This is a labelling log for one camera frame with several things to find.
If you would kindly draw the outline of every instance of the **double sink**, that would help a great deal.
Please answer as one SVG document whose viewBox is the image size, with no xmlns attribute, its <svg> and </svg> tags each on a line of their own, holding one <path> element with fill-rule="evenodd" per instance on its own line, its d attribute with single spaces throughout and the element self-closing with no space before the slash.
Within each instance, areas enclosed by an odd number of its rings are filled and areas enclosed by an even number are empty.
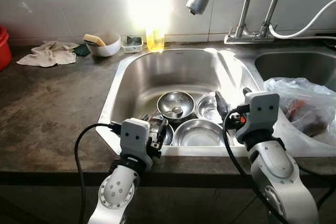
<svg viewBox="0 0 336 224">
<path fill-rule="evenodd" d="M 185 91 L 195 101 L 219 90 L 235 108 L 244 102 L 242 89 L 264 89 L 272 77 L 305 77 L 336 91 L 336 54 L 322 46 L 269 45 L 213 46 L 205 49 L 169 49 L 130 56 L 119 63 L 99 118 L 121 123 L 154 112 L 158 98 L 170 91 Z M 97 132 L 117 153 L 120 139 L 105 127 Z M 292 156 L 336 156 L 336 146 L 318 142 L 297 130 L 279 110 L 274 136 L 280 137 Z M 246 156 L 235 139 L 236 156 Z M 163 146 L 163 155 L 228 156 L 222 146 Z"/>
</svg>

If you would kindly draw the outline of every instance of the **kitchen counter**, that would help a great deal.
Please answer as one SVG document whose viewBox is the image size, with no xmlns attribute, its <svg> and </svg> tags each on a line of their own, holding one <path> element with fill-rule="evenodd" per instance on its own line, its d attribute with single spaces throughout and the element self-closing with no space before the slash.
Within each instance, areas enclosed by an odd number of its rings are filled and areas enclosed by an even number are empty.
<svg viewBox="0 0 336 224">
<path fill-rule="evenodd" d="M 167 48 L 220 48 L 222 42 Z M 15 61 L 31 47 L 12 48 L 13 61 L 0 72 L 0 181 L 19 185 L 78 185 L 74 144 L 79 133 L 97 123 L 120 60 L 77 57 L 74 64 L 40 68 Z M 87 185 L 100 185 L 117 156 L 95 130 L 80 143 Z M 239 159 L 248 170 L 247 158 Z M 307 169 L 336 178 L 336 157 L 296 158 Z M 325 184 L 309 175 L 310 187 Z M 143 186 L 245 188 L 228 157 L 163 157 L 144 175 Z"/>
</svg>

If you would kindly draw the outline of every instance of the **stainless steel bowl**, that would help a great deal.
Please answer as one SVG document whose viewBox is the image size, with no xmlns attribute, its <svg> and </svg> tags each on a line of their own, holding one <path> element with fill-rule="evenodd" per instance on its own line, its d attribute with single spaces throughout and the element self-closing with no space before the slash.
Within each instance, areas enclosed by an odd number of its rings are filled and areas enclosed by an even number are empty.
<svg viewBox="0 0 336 224">
<path fill-rule="evenodd" d="M 152 118 L 148 121 L 149 124 L 150 124 L 149 136 L 151 136 L 154 141 L 156 141 L 156 134 L 158 133 L 158 130 L 159 130 L 159 127 L 160 127 L 162 121 L 163 120 L 159 119 L 159 118 Z M 173 135 L 174 135 L 174 130 L 168 124 L 167 133 L 166 133 L 166 137 L 163 141 L 163 145 L 172 145 Z"/>
<path fill-rule="evenodd" d="M 175 131 L 173 145 L 219 146 L 224 145 L 223 129 L 204 119 L 192 119 L 182 123 Z"/>
<path fill-rule="evenodd" d="M 191 118 L 194 113 L 194 99 L 182 91 L 169 92 L 162 95 L 156 104 L 158 111 L 171 123 L 182 123 Z M 176 114 L 173 109 L 182 108 L 182 114 Z"/>
<path fill-rule="evenodd" d="M 215 93 L 206 94 L 197 101 L 195 114 L 199 119 L 207 119 L 217 124 L 223 122 L 217 111 Z"/>
</svg>

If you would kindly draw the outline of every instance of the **plastic bag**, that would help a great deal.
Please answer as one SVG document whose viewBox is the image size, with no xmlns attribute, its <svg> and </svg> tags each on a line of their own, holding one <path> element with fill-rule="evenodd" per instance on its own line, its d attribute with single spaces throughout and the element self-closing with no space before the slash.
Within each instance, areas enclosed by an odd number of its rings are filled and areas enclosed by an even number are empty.
<svg viewBox="0 0 336 224">
<path fill-rule="evenodd" d="M 265 90 L 280 95 L 280 108 L 288 120 L 304 134 L 336 145 L 336 93 L 306 78 L 271 78 L 264 82 Z"/>
</svg>

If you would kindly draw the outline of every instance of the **white cloth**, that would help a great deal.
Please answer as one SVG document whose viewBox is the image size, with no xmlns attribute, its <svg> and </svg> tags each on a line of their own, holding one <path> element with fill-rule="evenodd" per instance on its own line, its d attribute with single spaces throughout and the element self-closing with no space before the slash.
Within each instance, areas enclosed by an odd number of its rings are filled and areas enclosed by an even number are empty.
<svg viewBox="0 0 336 224">
<path fill-rule="evenodd" d="M 79 45 L 71 42 L 46 41 L 39 47 L 32 49 L 32 54 L 17 61 L 20 65 L 51 67 L 56 64 L 64 65 L 76 62 L 73 49 Z"/>
</svg>

